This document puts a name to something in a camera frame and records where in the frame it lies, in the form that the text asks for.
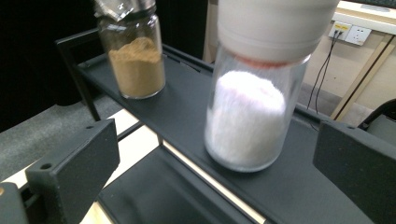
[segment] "white lid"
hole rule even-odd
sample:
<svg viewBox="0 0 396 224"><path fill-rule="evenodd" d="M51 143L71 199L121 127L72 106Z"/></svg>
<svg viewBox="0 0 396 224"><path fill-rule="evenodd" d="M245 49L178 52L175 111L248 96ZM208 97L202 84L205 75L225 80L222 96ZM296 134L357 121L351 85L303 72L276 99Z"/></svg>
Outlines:
<svg viewBox="0 0 396 224"><path fill-rule="evenodd" d="M296 62L311 54L340 0L219 0L219 41L244 57Z"/></svg>

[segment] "black cable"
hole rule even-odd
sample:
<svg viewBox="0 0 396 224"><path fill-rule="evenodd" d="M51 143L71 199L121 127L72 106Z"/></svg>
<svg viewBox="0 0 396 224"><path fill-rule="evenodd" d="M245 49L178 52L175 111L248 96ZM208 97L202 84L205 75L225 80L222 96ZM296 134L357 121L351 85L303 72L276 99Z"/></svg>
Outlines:
<svg viewBox="0 0 396 224"><path fill-rule="evenodd" d="M306 109L308 109L309 106L310 106L310 104L311 104L312 96L313 96L313 94L314 94L315 87L316 87L317 84L318 84L318 80L319 80L319 77L320 77L320 73L321 73L321 71L323 70L323 67L324 67L324 66L328 63L328 61L330 60L330 57L331 57L331 55L332 55L332 48L334 47L335 40L338 39L338 37L340 36L341 33L342 33L342 32L338 33L338 31L334 31L334 35L332 36L332 45L331 45L329 54L327 55L327 58L326 58L326 60L324 61L323 65L320 67L320 70L319 70L319 72L318 72L317 79L315 80L315 84L314 84L314 86L312 87L311 94L309 95L309 101L308 101L308 104L307 104L307 106L306 106Z"/></svg>
<svg viewBox="0 0 396 224"><path fill-rule="evenodd" d="M332 47L330 48L329 57L328 57L328 60L326 63L326 67L324 68L323 77L322 77L322 80L320 81L320 85L319 85L318 92L317 92L317 97L315 99L315 109L316 109L317 114L318 114L318 96L320 93L320 89L323 85L324 78L326 77L327 67L329 66L330 58L332 57L332 49L334 48L335 42L337 42L338 37L340 37L341 34L342 34L342 32L338 33L337 37L335 37L335 35L332 37Z"/></svg>

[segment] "black shelf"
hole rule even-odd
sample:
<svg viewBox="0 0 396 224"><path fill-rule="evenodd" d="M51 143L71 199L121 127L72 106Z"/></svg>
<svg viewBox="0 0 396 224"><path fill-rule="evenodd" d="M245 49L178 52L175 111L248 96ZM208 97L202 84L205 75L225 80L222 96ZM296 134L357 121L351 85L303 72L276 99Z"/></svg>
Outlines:
<svg viewBox="0 0 396 224"><path fill-rule="evenodd" d="M318 127L320 118L302 109L294 111L283 151L269 168L239 174L213 161L204 146L212 67L171 48L165 48L164 54L166 86L146 100L120 97L105 55L81 64L79 70L99 90L271 221L372 223L314 167L318 132L311 124Z"/></svg>
<svg viewBox="0 0 396 224"><path fill-rule="evenodd" d="M99 203L116 223L252 223L163 147L102 190Z"/></svg>

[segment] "table surface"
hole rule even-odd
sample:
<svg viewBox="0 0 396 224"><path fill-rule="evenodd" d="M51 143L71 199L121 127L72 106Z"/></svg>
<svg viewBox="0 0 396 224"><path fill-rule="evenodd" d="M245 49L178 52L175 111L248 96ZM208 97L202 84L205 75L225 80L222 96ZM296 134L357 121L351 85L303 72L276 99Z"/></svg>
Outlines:
<svg viewBox="0 0 396 224"><path fill-rule="evenodd" d="M372 223L313 163L319 117L296 109L283 151L269 168L240 174L207 154L204 127L211 66L170 48L166 86L146 100L120 97L106 56L81 64L81 73L253 209L276 223Z"/></svg>

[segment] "glass container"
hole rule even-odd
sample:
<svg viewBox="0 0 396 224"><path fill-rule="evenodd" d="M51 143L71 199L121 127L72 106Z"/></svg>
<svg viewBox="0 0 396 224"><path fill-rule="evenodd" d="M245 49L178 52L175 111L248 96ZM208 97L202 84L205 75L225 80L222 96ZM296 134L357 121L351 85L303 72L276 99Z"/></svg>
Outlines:
<svg viewBox="0 0 396 224"><path fill-rule="evenodd" d="M99 36L125 98L144 99L165 85L160 23L155 10L155 5L149 5L121 20L103 13L98 18Z"/></svg>
<svg viewBox="0 0 396 224"><path fill-rule="evenodd" d="M219 46L205 126L205 146L215 161L256 172L276 160L309 57L268 63Z"/></svg>

